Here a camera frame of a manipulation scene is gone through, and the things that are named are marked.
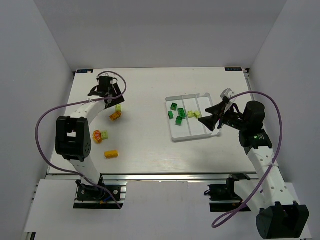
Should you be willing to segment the lime lego brick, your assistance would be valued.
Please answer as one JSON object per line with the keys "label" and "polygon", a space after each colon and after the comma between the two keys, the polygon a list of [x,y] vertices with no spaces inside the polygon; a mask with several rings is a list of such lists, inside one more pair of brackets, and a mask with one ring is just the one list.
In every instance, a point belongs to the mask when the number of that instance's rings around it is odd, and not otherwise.
{"label": "lime lego brick", "polygon": [[121,105],[121,104],[117,104],[117,105],[115,106],[115,111],[116,111],[117,113],[121,113],[121,112],[122,112],[122,105]]}
{"label": "lime lego brick", "polygon": [[201,113],[200,113],[199,111],[195,111],[195,112],[193,113],[193,115],[194,115],[194,117],[197,118],[197,119],[199,119],[199,118],[201,117]]}
{"label": "lime lego brick", "polygon": [[195,115],[194,115],[194,112],[191,110],[191,111],[188,111],[187,112],[187,117],[188,118],[194,118],[195,117]]}
{"label": "lime lego brick", "polygon": [[108,131],[107,130],[103,130],[100,132],[100,135],[101,135],[101,139],[102,140],[106,140],[109,138],[109,134],[108,134]]}

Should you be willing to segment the orange lego brick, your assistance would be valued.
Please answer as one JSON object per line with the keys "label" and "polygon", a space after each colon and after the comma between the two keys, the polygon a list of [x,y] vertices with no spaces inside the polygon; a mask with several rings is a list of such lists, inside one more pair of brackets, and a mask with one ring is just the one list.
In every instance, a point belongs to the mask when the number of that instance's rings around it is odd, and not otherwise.
{"label": "orange lego brick", "polygon": [[117,119],[119,119],[122,116],[122,113],[120,111],[116,111],[113,114],[111,114],[109,116],[111,121],[116,121]]}

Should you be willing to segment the dark green square lego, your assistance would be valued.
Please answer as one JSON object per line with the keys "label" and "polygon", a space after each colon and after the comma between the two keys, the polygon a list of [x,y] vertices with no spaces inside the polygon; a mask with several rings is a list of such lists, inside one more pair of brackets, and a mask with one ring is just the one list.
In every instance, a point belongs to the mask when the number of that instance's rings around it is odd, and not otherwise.
{"label": "dark green square lego", "polygon": [[186,112],[185,112],[184,108],[178,108],[177,112],[178,112],[179,117],[181,117],[182,119],[186,118]]}

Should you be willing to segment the dark green lego brick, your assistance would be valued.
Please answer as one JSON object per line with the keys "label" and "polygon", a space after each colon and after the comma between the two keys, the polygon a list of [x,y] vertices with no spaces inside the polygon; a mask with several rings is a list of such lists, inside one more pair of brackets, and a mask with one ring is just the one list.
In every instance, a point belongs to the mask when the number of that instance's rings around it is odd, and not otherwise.
{"label": "dark green lego brick", "polygon": [[183,118],[181,116],[177,116],[176,120],[175,120],[175,124],[177,126],[181,126],[182,125],[182,121],[183,121]]}

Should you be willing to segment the dark green small lego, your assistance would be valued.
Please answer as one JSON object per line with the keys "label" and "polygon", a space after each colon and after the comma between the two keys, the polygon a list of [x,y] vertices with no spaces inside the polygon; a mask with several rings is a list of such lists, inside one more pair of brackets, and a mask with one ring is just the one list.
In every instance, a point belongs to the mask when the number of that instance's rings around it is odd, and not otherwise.
{"label": "dark green small lego", "polygon": [[174,114],[172,111],[168,111],[168,117],[169,119],[173,119],[174,118]]}

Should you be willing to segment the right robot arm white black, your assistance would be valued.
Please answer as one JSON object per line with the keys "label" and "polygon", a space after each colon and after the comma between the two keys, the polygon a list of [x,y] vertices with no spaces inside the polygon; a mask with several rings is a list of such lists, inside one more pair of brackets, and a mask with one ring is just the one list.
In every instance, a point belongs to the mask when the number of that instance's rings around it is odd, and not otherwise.
{"label": "right robot arm white black", "polygon": [[244,174],[233,175],[227,180],[226,189],[257,213],[259,235],[265,240],[300,238],[310,213],[291,195],[274,159],[273,145],[263,129],[265,106],[249,101],[240,112],[236,104],[226,100],[205,111],[209,116],[198,121],[209,130],[226,125],[239,131],[240,145],[254,166],[259,183],[250,183]]}

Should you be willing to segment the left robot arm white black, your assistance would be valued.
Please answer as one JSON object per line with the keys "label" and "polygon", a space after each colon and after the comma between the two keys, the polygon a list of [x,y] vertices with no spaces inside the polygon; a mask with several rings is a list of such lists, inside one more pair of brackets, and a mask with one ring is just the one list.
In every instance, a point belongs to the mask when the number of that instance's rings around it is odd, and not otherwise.
{"label": "left robot arm white black", "polygon": [[98,85],[88,94],[93,99],[69,116],[60,116],[56,121],[55,151],[67,160],[81,176],[81,184],[98,185],[101,174],[90,157],[92,136],[90,124],[104,110],[123,103],[124,97],[115,77],[102,75]]}

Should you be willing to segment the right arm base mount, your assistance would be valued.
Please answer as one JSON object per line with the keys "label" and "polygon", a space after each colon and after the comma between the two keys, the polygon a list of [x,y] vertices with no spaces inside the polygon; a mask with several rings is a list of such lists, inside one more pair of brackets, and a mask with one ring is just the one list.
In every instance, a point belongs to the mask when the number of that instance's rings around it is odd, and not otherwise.
{"label": "right arm base mount", "polygon": [[224,184],[210,184],[203,194],[209,197],[211,213],[229,212],[238,208],[243,199],[235,193],[235,182],[250,181],[244,173],[230,174]]}

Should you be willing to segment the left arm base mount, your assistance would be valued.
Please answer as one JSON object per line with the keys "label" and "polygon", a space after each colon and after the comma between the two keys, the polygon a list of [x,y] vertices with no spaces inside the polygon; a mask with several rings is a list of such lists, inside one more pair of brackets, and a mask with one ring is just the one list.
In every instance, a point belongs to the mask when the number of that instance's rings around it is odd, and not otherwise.
{"label": "left arm base mount", "polygon": [[73,203],[74,209],[81,210],[120,210],[124,205],[124,185],[105,184],[103,177],[100,177],[99,186],[107,189],[84,184],[80,179],[75,181],[77,187]]}

